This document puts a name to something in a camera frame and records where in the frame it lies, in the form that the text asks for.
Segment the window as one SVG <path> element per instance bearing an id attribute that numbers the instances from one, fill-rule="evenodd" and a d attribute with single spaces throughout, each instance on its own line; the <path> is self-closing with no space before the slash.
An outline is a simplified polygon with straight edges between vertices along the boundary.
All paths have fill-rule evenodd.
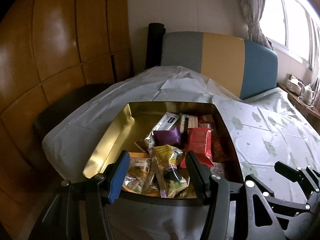
<path id="1" fill-rule="evenodd" d="M 307 0 L 265 0 L 263 33 L 314 71 L 319 61 L 319 17 Z"/>

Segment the green-ended cracker pack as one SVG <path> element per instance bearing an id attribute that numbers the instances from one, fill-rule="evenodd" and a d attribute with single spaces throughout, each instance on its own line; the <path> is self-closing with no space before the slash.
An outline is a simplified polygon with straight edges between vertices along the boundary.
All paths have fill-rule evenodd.
<path id="1" fill-rule="evenodd" d="M 184 133 L 189 128 L 198 127 L 198 117 L 194 115 L 180 115 L 180 133 Z"/>

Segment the orange clear candy bag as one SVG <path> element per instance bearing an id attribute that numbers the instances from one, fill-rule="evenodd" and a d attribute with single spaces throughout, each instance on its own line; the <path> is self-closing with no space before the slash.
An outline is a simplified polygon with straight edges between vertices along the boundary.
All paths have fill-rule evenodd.
<path id="1" fill-rule="evenodd" d="M 154 181 L 152 161 L 147 153 L 130 152 L 130 165 L 123 182 L 127 192 L 159 197 L 158 184 Z"/>

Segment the wooden side shelf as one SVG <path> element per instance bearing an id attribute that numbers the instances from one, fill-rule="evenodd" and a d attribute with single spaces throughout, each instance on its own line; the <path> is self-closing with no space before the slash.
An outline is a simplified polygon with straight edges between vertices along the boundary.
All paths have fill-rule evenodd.
<path id="1" fill-rule="evenodd" d="M 289 101 L 306 118 L 306 120 L 308 120 L 310 125 L 319 133 L 319 111 L 317 111 L 317 109 L 315 109 L 314 107 L 308 107 L 300 103 L 300 101 L 298 100 L 298 96 L 289 91 L 284 85 L 277 83 L 277 86 L 288 93 L 287 97 Z"/>

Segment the yellow green snack packet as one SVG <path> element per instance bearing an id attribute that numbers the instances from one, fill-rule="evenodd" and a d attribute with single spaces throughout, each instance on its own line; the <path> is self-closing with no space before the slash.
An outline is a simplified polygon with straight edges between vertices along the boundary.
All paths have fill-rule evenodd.
<path id="1" fill-rule="evenodd" d="M 163 145 L 151 147 L 148 152 L 158 181 L 161 198 L 174 198 L 189 186 L 189 183 L 178 171 L 183 157 L 182 150 L 171 145 Z"/>

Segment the grey yellow blue headboard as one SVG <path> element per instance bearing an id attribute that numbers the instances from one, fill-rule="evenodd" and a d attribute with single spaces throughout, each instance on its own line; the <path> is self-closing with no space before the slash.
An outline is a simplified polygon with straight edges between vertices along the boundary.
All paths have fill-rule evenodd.
<path id="1" fill-rule="evenodd" d="M 194 31 L 163 37 L 163 66 L 182 66 L 220 84 L 241 100 L 276 88 L 278 57 L 242 38 Z"/>

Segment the white sachet with blue label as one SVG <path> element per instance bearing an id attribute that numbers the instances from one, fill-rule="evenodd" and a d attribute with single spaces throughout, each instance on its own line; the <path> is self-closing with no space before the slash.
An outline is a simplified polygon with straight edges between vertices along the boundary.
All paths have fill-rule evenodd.
<path id="1" fill-rule="evenodd" d="M 153 138 L 154 131 L 170 131 L 173 128 L 174 124 L 176 124 L 179 118 L 180 116 L 177 114 L 166 112 L 161 117 L 161 119 L 157 122 L 157 124 L 155 124 L 155 126 L 152 128 L 149 135 L 144 139 L 146 143 L 146 147 L 151 148 L 154 146 L 155 144 L 155 141 Z"/>

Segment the white teapot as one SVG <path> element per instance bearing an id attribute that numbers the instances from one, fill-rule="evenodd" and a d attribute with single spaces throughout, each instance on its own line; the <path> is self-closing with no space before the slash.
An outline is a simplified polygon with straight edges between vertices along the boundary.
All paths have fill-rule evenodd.
<path id="1" fill-rule="evenodd" d="M 308 84 L 302 87 L 300 96 L 298 97 L 298 101 L 307 106 L 311 106 L 314 99 L 314 95 L 315 92 L 312 90 L 311 85 Z"/>

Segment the beige cookie packet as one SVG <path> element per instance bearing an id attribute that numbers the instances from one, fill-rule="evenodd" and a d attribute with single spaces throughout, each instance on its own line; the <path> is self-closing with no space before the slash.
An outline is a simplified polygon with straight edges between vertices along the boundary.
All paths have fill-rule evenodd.
<path id="1" fill-rule="evenodd" d="M 225 178 L 225 167 L 223 163 L 213 163 L 213 167 L 209 168 L 212 174 Z"/>

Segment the black rolled mat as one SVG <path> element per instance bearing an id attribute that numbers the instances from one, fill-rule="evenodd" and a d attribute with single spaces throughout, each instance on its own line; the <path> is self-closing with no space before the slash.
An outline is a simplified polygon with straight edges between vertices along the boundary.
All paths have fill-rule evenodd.
<path id="1" fill-rule="evenodd" d="M 146 48 L 145 69 L 161 65 L 163 36 L 165 27 L 162 23 L 150 23 Z"/>

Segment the red sesame stick bar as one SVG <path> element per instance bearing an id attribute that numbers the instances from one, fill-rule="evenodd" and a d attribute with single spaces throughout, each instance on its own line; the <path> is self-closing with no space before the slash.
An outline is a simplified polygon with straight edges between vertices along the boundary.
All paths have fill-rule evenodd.
<path id="1" fill-rule="evenodd" d="M 212 129 L 212 138 L 211 138 L 212 159 L 213 159 L 213 162 L 222 163 L 224 161 L 224 151 L 221 146 L 220 136 L 217 133 L 215 123 L 205 122 L 205 123 L 200 123 L 199 126 Z"/>

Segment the purple snack packet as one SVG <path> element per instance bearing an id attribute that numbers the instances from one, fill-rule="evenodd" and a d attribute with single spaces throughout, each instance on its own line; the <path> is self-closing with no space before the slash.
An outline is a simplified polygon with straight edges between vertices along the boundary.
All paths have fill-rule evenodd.
<path id="1" fill-rule="evenodd" d="M 181 143 L 180 127 L 175 126 L 170 131 L 154 131 L 153 137 L 156 146 L 170 145 L 178 146 Z"/>

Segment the wooden wardrobe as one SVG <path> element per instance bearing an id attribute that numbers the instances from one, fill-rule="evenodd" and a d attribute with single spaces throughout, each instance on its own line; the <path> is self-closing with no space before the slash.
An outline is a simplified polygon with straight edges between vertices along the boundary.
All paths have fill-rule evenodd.
<path id="1" fill-rule="evenodd" d="M 53 176 L 33 123 L 68 92 L 132 74 L 127 0 L 17 0 L 1 22 L 1 224 L 18 239 Z"/>

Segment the floral curtain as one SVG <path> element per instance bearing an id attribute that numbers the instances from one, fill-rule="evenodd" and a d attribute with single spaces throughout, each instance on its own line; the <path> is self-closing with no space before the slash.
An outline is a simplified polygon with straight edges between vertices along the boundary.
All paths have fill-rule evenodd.
<path id="1" fill-rule="evenodd" d="M 240 0 L 242 15 L 247 23 L 247 38 L 272 50 L 272 43 L 263 34 L 260 27 L 265 0 Z"/>

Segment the large red snack bag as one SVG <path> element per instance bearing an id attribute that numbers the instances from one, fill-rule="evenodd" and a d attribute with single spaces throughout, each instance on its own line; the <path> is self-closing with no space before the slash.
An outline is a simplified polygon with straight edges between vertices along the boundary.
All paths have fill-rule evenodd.
<path id="1" fill-rule="evenodd" d="M 198 161 L 208 167 L 213 167 L 212 159 L 212 129 L 195 127 L 188 129 L 188 143 L 185 152 L 193 151 Z"/>

